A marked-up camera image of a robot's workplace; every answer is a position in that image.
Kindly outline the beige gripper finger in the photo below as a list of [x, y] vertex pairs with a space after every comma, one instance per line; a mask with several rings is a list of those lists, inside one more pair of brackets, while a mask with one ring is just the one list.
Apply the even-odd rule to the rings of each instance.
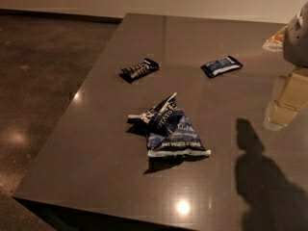
[[308, 104], [308, 68], [296, 67], [280, 75], [274, 84], [266, 109], [264, 126], [271, 131], [286, 127]]
[[283, 50], [283, 43], [285, 40], [285, 34], [287, 32], [288, 26], [284, 26], [279, 31], [277, 31], [273, 36], [268, 38], [264, 44], [263, 48], [270, 52], [281, 52]]

